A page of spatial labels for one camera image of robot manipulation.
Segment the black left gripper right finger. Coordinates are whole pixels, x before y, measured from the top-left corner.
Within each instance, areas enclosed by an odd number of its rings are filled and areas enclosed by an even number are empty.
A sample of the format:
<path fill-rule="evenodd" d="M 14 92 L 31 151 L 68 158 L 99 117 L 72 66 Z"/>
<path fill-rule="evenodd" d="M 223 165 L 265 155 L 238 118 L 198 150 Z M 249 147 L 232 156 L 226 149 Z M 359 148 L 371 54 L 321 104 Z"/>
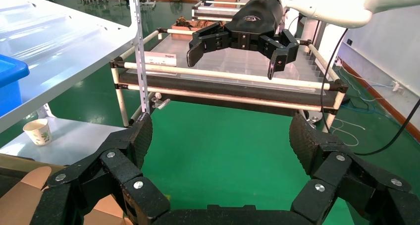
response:
<path fill-rule="evenodd" d="M 305 173 L 330 194 L 348 202 L 371 225 L 418 225 L 420 200 L 408 182 L 355 155 L 335 135 L 316 130 L 296 113 L 290 145 Z"/>

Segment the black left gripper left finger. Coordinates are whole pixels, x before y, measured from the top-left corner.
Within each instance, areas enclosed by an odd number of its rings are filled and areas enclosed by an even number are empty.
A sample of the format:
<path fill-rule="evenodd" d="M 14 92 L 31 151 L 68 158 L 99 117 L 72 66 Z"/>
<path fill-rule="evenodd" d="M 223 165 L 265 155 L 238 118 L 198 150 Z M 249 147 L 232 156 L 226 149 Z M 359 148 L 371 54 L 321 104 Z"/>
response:
<path fill-rule="evenodd" d="M 141 170 L 152 135 L 151 116 L 144 112 L 132 127 L 109 134 L 94 153 L 52 174 L 30 223 L 81 225 L 106 196 L 133 224 L 155 222 L 170 202 Z"/>

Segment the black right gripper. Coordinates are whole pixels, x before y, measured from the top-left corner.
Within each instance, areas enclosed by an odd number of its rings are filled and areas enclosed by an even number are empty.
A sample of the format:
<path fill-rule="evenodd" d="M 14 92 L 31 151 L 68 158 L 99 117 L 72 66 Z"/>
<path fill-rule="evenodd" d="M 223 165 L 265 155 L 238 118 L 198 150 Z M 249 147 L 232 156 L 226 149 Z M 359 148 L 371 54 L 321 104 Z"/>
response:
<path fill-rule="evenodd" d="M 299 43 L 288 29 L 274 35 L 283 15 L 280 0 L 249 0 L 224 26 L 221 22 L 204 27 L 192 35 L 187 51 L 187 65 L 194 67 L 204 53 L 225 48 L 257 51 L 267 57 L 267 77 L 284 71 L 294 62 Z"/>

